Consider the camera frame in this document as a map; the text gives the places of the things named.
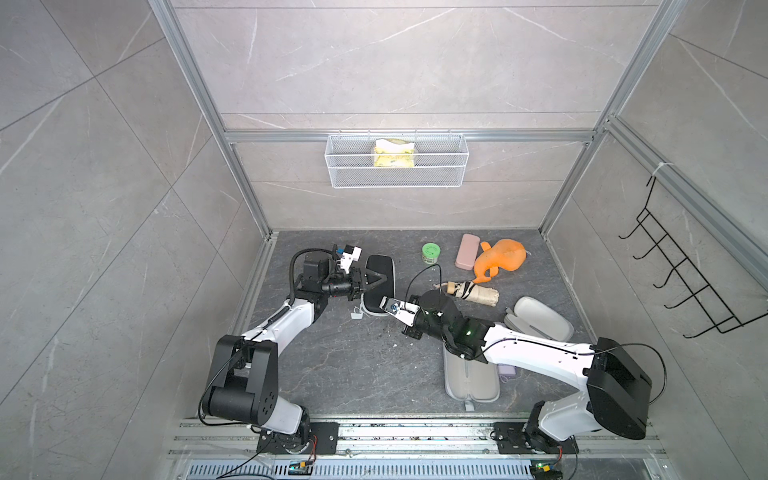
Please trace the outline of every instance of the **green container lid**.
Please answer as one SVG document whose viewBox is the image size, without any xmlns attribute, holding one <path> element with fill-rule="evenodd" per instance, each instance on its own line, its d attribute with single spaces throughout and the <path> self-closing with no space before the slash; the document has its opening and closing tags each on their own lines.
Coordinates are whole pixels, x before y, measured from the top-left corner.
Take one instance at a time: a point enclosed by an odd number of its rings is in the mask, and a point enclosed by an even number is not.
<svg viewBox="0 0 768 480">
<path fill-rule="evenodd" d="M 437 257 L 440 256 L 440 246 L 437 243 L 425 243 L 422 247 L 422 256 L 427 263 L 437 262 Z"/>
</svg>

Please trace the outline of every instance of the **mounting plate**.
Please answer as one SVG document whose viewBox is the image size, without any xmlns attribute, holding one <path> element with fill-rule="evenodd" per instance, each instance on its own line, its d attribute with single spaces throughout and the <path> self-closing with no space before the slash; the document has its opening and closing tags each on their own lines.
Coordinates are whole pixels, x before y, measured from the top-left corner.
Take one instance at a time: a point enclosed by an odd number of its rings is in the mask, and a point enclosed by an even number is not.
<svg viewBox="0 0 768 480">
<path fill-rule="evenodd" d="M 499 453 L 503 455 L 535 453 L 525 444 L 523 425 L 525 422 L 496 422 L 493 424 L 491 438 L 496 441 Z M 578 453 L 578 445 L 576 445 L 575 440 L 568 439 L 562 445 L 564 455 Z"/>
<path fill-rule="evenodd" d="M 335 455 L 336 443 L 339 441 L 339 424 L 336 422 L 311 422 L 310 423 L 310 438 L 312 435 L 317 435 L 317 448 L 315 453 L 317 455 Z M 285 455 L 285 449 L 280 443 L 274 440 L 269 445 L 265 444 L 270 441 L 270 437 L 265 435 L 259 436 L 259 447 L 261 450 L 264 448 L 264 453 L 276 453 L 278 455 Z"/>
</svg>

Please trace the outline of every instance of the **black wall hook rack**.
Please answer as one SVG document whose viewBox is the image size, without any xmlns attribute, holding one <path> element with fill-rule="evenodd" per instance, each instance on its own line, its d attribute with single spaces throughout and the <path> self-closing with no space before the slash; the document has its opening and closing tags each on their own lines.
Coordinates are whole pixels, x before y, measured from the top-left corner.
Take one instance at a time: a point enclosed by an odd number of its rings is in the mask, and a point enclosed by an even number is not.
<svg viewBox="0 0 768 480">
<path fill-rule="evenodd" d="M 685 250 L 680 248 L 680 245 L 677 243 L 677 241 L 675 241 L 674 238 L 672 238 L 672 236 L 669 234 L 669 232 L 667 232 L 667 229 L 665 229 L 664 226 L 661 224 L 661 222 L 659 222 L 659 220 L 657 220 L 657 218 L 650 212 L 650 210 L 648 210 L 648 202 L 650 201 L 651 194 L 654 192 L 654 186 L 656 185 L 656 177 L 651 176 L 648 179 L 648 183 L 645 184 L 646 187 L 648 185 L 650 185 L 650 190 L 648 191 L 648 197 L 645 199 L 645 205 L 643 206 L 643 210 L 641 210 L 640 213 L 637 215 L 637 217 L 635 217 L 635 220 L 637 221 L 637 226 L 635 226 L 635 228 L 626 237 L 622 237 L 621 235 L 619 235 L 619 238 L 621 238 L 622 240 L 626 240 L 627 238 L 631 237 L 632 234 L 635 233 L 638 229 L 640 229 L 640 228 L 643 229 L 643 231 L 646 233 L 646 235 L 648 235 L 648 237 L 650 237 L 650 239 L 654 242 L 654 245 L 646 253 L 644 253 L 640 257 L 636 257 L 635 255 L 633 255 L 632 258 L 634 258 L 635 260 L 642 260 L 643 258 L 647 257 L 650 252 L 652 252 L 654 250 L 659 250 L 659 252 L 661 252 L 661 255 L 664 256 L 664 258 L 670 264 L 671 270 L 667 274 L 667 278 L 664 280 L 664 283 L 662 283 L 661 285 L 657 285 L 656 283 L 654 283 L 654 287 L 656 287 L 658 289 L 664 288 L 667 285 L 667 283 L 670 281 L 670 278 L 672 277 L 672 273 L 676 273 L 677 276 L 680 278 L 680 280 L 683 282 L 683 285 L 685 285 L 685 287 L 688 289 L 688 293 L 690 294 L 690 295 L 686 296 L 684 299 L 682 299 L 680 302 L 678 302 L 678 303 L 676 303 L 674 305 L 664 305 L 664 308 L 667 308 L 667 309 L 677 308 L 680 305 L 682 305 L 683 303 L 686 303 L 688 300 L 694 299 L 694 300 L 696 300 L 696 303 L 699 304 L 701 309 L 704 311 L 704 314 L 707 315 L 707 318 L 712 323 L 712 326 L 710 326 L 710 327 L 700 331 L 699 333 L 696 333 L 695 335 L 683 335 L 683 336 L 685 338 L 687 338 L 687 339 L 693 339 L 693 338 L 696 338 L 696 337 L 698 337 L 700 335 L 703 335 L 706 332 L 709 332 L 712 329 L 717 329 L 717 331 L 720 332 L 720 333 L 728 333 L 731 330 L 734 330 L 734 329 L 740 328 L 742 326 L 748 325 L 749 323 L 752 323 L 755 320 L 758 320 L 758 319 L 761 319 L 761 318 L 763 318 L 765 316 L 768 316 L 768 312 L 765 312 L 763 315 L 756 316 L 753 319 L 744 321 L 744 320 L 741 320 L 735 313 L 733 313 L 733 311 L 730 309 L 728 304 L 725 303 L 725 301 L 723 300 L 723 297 L 720 296 L 720 294 L 717 292 L 717 290 L 715 290 L 714 287 L 710 284 L 709 280 L 707 280 L 707 278 L 704 276 L 704 274 L 701 273 L 701 270 L 699 270 L 699 267 L 696 266 L 696 264 L 685 253 Z M 656 223 L 656 225 L 658 226 L 658 228 L 661 229 L 661 232 L 663 233 L 661 238 L 659 238 L 658 240 L 654 239 L 654 236 L 650 234 L 650 232 L 648 231 L 648 229 L 644 225 L 644 223 L 648 219 L 651 219 L 652 221 L 654 221 Z M 664 251 L 664 248 L 662 248 L 661 242 L 664 241 L 664 239 L 667 239 L 667 238 L 669 240 L 671 240 L 672 243 L 674 243 L 674 246 L 677 247 L 677 249 L 684 256 L 684 258 L 681 261 L 674 263 L 670 259 L 670 255 L 668 254 L 668 252 Z M 678 270 L 686 262 L 688 262 L 690 264 L 690 266 L 693 267 L 696 270 L 698 275 L 704 281 L 704 286 L 702 286 L 701 288 L 697 289 L 696 291 L 694 291 L 690 287 L 689 283 L 685 280 L 685 278 L 683 278 L 682 273 L 680 273 L 680 271 Z M 716 321 L 715 319 L 712 318 L 712 315 L 710 314 L 709 310 L 707 310 L 707 308 L 701 302 L 701 299 L 697 296 L 700 293 L 704 292 L 705 290 L 709 290 L 712 293 L 714 293 L 714 295 L 717 297 L 717 299 L 720 301 L 720 303 L 722 303 L 723 307 L 728 312 L 728 314 L 727 314 L 728 317 L 726 319 L 720 320 L 720 321 Z M 737 322 L 736 325 L 732 325 L 732 326 L 725 326 L 724 325 L 726 322 L 728 322 L 728 321 L 730 321 L 732 319 L 736 320 L 736 322 Z"/>
</svg>

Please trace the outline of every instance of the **black motor joint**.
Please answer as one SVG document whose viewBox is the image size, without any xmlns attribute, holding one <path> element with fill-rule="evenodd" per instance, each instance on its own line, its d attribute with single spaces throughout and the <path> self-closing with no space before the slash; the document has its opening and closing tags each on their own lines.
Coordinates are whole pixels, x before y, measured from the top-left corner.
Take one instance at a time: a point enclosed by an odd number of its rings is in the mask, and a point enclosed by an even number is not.
<svg viewBox="0 0 768 480">
<path fill-rule="evenodd" d="M 487 363 L 482 355 L 483 339 L 493 322 L 462 315 L 453 299 L 440 290 L 412 296 L 409 303 L 419 305 L 419 311 L 413 327 L 406 327 L 403 333 L 417 339 L 426 333 L 443 341 L 445 349 L 453 355 Z"/>
</svg>

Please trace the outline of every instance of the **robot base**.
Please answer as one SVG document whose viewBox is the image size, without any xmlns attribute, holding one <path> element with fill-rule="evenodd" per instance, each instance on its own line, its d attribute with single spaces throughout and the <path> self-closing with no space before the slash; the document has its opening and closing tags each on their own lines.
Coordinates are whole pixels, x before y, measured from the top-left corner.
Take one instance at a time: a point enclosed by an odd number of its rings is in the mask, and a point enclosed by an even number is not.
<svg viewBox="0 0 768 480">
<path fill-rule="evenodd" d="M 264 453 L 274 453 L 277 455 L 285 455 L 290 453 L 286 448 L 281 445 L 279 433 L 272 433 L 272 435 L 278 435 L 276 439 L 270 442 L 268 435 L 262 434 L 259 437 L 258 449 Z M 336 443 L 339 441 L 339 424 L 335 422 L 311 422 L 310 423 L 310 442 L 307 447 L 302 449 L 300 453 L 309 454 L 312 451 L 312 441 L 314 436 L 317 436 L 317 447 L 315 453 L 317 455 L 335 455 Z"/>
<path fill-rule="evenodd" d="M 546 442 L 538 439 L 536 434 L 532 437 L 525 431 L 527 422 L 496 422 L 493 424 L 491 440 L 496 442 L 498 452 L 503 455 L 540 453 L 557 455 L 559 447 L 563 448 L 564 455 L 578 453 L 578 445 L 573 439 L 564 442 Z"/>
</svg>

